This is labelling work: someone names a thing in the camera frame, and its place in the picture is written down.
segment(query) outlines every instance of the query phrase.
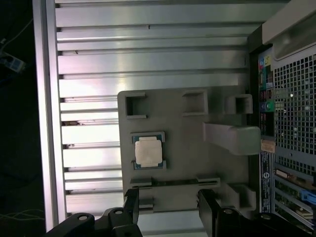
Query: blue connector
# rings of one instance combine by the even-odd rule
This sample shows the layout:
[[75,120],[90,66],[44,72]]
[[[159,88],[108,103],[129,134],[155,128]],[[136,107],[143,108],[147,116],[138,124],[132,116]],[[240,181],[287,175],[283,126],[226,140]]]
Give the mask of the blue connector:
[[313,191],[302,190],[301,191],[302,201],[307,201],[313,205],[316,205],[316,194]]

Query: white cable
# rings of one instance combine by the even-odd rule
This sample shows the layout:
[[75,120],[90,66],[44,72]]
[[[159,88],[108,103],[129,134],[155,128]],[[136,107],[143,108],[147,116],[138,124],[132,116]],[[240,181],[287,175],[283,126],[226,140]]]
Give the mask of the white cable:
[[25,211],[21,211],[21,212],[8,213],[8,214],[5,214],[5,215],[4,214],[0,214],[0,220],[1,219],[7,219],[7,218],[9,218],[9,219],[13,219],[14,218],[14,219],[19,219],[19,220],[25,220],[25,219],[16,218],[16,216],[19,216],[19,215],[28,216],[28,217],[34,217],[35,219],[40,219],[40,220],[43,219],[40,216],[26,214],[25,212],[28,212],[28,211],[40,211],[40,212],[43,212],[40,209],[29,209],[29,210],[25,210]]
[[2,215],[2,214],[0,214],[0,217],[4,217],[4,219],[12,219],[12,220],[15,220],[15,221],[45,220],[44,218],[40,218],[40,217],[19,219],[19,218],[15,218],[13,216],[7,216],[7,215]]
[[4,48],[10,44],[12,41],[14,41],[16,38],[18,38],[20,36],[20,34],[23,33],[23,31],[25,31],[25,29],[32,23],[33,19],[31,19],[27,24],[26,26],[15,36],[13,37],[12,39],[8,40],[0,49],[0,54],[3,52]]

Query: metal mesh panel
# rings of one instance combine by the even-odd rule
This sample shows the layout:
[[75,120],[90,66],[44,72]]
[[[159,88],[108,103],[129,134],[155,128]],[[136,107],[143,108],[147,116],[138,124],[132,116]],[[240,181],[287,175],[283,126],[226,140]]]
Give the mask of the metal mesh panel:
[[274,79],[276,146],[316,155],[316,55],[275,69]]
[[315,172],[315,168],[313,166],[281,156],[276,157],[276,163],[308,175],[313,175]]

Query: dark background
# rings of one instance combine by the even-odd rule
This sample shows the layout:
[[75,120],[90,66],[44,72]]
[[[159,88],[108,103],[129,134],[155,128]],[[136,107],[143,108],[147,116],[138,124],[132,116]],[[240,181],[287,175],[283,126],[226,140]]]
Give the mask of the dark background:
[[[0,40],[19,33],[32,11],[32,0],[1,0]],[[44,211],[33,24],[4,52],[27,63],[27,68],[16,74],[0,64],[0,214]],[[44,218],[40,211],[25,213]],[[1,215],[0,236],[35,237],[45,232],[44,220]]]

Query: screw hole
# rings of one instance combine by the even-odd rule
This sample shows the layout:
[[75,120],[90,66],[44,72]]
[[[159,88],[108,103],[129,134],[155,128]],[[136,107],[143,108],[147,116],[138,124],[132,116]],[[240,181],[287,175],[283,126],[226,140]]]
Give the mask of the screw hole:
[[123,212],[121,210],[114,211],[115,214],[122,214]]

